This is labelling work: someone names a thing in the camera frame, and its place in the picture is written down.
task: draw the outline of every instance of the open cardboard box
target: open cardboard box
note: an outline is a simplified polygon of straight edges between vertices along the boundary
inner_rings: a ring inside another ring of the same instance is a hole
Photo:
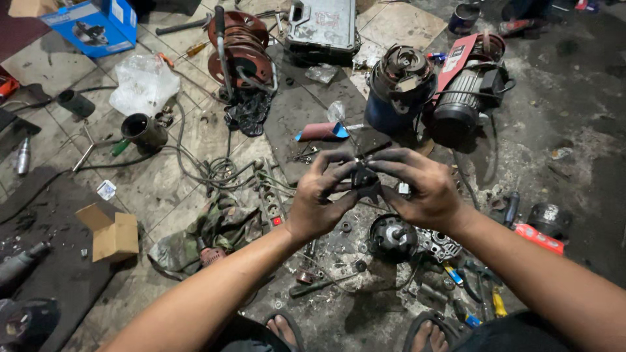
[[[113,221],[94,203],[77,211],[76,217],[93,231],[93,261],[120,262],[139,253],[134,215],[115,213]]]
[[[12,0],[9,16],[39,18],[92,58],[135,47],[137,15],[126,0],[86,0],[67,8],[54,0]]]

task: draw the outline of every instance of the electric winch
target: electric winch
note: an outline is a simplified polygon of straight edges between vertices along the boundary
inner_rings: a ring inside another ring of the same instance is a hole
[[[462,247],[438,231],[410,225],[397,214],[384,214],[369,228],[367,250],[392,263],[411,262],[422,253],[443,262],[456,257]]]
[[[454,42],[438,76],[434,106],[422,114],[426,133],[436,143],[458,148],[515,86],[502,60],[505,48],[504,40],[489,32]]]

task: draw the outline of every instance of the hand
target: hand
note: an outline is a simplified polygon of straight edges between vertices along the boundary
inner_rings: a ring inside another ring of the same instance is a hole
[[[453,235],[471,221],[474,209],[461,200],[446,165],[399,148],[374,154],[367,166],[413,187],[413,196],[406,200],[392,188],[382,186],[382,198],[410,224]]]
[[[329,163],[341,161],[347,163],[326,170]],[[294,203],[285,222],[287,230],[294,237],[306,243],[327,234],[356,205],[358,199],[355,190],[335,202],[327,198],[332,193],[345,192],[351,188],[349,182],[341,181],[349,177],[356,166],[354,157],[340,150],[325,150],[317,155],[309,171],[298,182]]]

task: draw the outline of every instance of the plastic bag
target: plastic bag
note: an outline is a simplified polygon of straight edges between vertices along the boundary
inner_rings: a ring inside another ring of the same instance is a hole
[[[323,63],[319,66],[309,67],[304,75],[310,80],[322,82],[327,85],[331,82],[332,78],[335,77],[337,72],[339,72],[339,68]]]
[[[326,110],[326,118],[328,122],[340,122],[344,123],[346,119],[346,107],[341,100],[333,101],[332,104]]]
[[[128,57],[115,65],[115,73],[119,87],[111,94],[109,104],[125,116],[156,115],[180,88],[180,78],[157,55]]]

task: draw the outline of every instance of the toolbox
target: toolbox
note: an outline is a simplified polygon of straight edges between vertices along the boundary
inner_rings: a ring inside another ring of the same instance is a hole
[[[351,57],[360,42],[356,0],[293,0],[286,41],[298,53]]]

